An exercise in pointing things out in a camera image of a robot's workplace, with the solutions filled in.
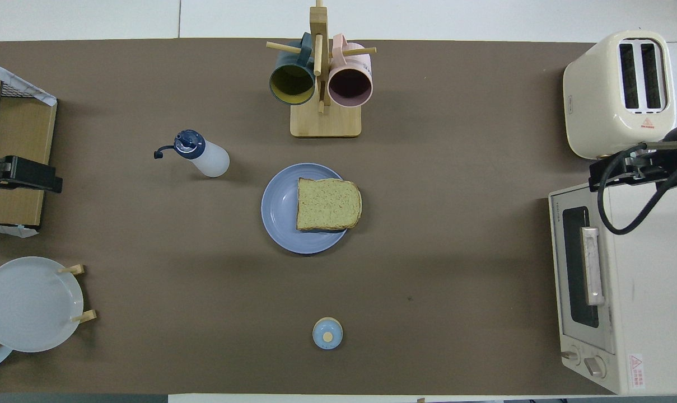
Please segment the slice of toast bread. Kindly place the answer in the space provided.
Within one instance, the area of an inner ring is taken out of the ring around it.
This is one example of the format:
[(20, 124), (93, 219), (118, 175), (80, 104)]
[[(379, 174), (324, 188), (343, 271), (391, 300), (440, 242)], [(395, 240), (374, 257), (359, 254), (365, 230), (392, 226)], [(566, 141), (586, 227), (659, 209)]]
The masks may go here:
[(354, 228), (363, 212), (363, 199), (356, 184), (341, 179), (297, 182), (296, 229), (336, 231)]

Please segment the white toaster oven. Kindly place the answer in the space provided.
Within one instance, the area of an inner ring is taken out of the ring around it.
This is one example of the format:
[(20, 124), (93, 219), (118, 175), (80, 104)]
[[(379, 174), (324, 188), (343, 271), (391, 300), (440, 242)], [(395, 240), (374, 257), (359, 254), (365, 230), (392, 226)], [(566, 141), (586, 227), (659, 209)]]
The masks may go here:
[(617, 395), (677, 395), (677, 187), (627, 235), (587, 184), (548, 204), (562, 364)]

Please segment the dark teal mug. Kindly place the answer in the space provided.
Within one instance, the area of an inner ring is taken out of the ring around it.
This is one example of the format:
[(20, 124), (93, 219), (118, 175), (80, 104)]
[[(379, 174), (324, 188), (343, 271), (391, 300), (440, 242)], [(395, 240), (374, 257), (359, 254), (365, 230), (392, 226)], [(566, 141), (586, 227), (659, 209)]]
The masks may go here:
[(281, 50), (274, 71), (269, 77), (271, 93), (288, 105), (308, 102), (315, 92), (315, 74), (312, 34), (306, 32), (300, 40), (290, 41), (289, 46), (299, 53)]

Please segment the small blue bell wooden knob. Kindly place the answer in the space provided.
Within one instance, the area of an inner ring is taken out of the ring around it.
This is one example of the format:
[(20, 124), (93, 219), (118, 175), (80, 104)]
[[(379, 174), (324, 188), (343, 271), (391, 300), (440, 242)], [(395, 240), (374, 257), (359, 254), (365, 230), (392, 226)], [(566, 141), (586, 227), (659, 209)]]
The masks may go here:
[(333, 350), (343, 341), (343, 327), (332, 317), (318, 319), (312, 330), (314, 344), (322, 350)]

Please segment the wooden mug tree rack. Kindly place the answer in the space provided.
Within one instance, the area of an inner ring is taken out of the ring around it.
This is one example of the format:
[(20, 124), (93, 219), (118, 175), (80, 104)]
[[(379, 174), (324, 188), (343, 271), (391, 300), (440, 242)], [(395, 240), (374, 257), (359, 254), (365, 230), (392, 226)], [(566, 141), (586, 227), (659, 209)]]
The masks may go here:
[[(315, 92), (308, 102), (290, 105), (290, 133), (297, 138), (354, 138), (362, 131), (361, 106), (343, 107), (328, 94), (328, 77), (332, 58), (333, 36), (328, 31), (328, 9), (323, 0), (315, 0), (310, 7), (310, 31), (315, 59)], [(271, 43), (267, 48), (299, 53), (288, 44)], [(376, 48), (344, 51), (345, 55), (376, 54)]]

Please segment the white bottle with navy cap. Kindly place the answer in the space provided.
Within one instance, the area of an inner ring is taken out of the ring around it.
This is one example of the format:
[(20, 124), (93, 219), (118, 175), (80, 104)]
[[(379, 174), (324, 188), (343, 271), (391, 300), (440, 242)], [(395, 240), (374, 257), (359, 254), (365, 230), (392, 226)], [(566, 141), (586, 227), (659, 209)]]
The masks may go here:
[(172, 149), (187, 161), (190, 161), (203, 175), (219, 177), (228, 171), (230, 158), (221, 146), (212, 143), (198, 131), (185, 129), (177, 133), (174, 142), (162, 146), (153, 153), (155, 159), (162, 158), (162, 151)]

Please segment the cream two-slot toaster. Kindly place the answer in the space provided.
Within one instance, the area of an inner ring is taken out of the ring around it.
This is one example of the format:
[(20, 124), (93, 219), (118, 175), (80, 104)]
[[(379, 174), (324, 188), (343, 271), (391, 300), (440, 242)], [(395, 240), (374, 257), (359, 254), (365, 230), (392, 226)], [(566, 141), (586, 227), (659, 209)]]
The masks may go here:
[(564, 69), (568, 144), (584, 159), (664, 138), (676, 122), (671, 59), (661, 34), (618, 31)]

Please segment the brown table mat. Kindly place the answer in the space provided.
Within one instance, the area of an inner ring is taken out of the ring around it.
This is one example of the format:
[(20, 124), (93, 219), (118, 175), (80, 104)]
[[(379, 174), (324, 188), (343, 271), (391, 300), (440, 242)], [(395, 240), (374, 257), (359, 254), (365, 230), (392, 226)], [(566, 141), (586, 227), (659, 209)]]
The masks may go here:
[[(23, 256), (85, 264), (98, 318), (14, 353), (0, 392), (602, 395), (566, 369), (547, 196), (586, 181), (562, 76), (589, 44), (369, 41), (376, 89), (353, 139), (297, 139), (264, 39), (0, 43), (0, 66), (58, 98), (39, 234)], [(207, 177), (169, 149), (224, 148)], [(300, 255), (264, 228), (269, 181), (317, 163), (363, 212)], [(319, 349), (332, 317), (343, 341)]]

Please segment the pink mug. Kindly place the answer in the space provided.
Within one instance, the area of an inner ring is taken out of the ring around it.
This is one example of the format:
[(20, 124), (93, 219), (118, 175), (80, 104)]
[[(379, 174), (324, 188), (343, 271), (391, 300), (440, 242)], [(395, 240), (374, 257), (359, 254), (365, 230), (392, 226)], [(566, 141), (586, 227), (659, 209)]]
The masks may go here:
[(328, 94), (333, 102), (343, 107), (359, 107), (372, 96), (371, 56), (343, 54), (344, 51), (354, 49), (364, 49), (364, 46), (349, 43), (341, 33), (333, 36)]

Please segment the blue round plate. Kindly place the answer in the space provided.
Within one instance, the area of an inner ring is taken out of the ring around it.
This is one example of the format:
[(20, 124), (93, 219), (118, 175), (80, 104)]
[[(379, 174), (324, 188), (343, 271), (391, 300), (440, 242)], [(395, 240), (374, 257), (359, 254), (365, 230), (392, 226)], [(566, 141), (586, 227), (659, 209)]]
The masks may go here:
[(300, 255), (318, 254), (337, 244), (347, 231), (296, 229), (300, 178), (342, 179), (335, 171), (317, 163), (297, 163), (282, 169), (264, 190), (260, 208), (262, 221), (269, 237), (285, 250)]

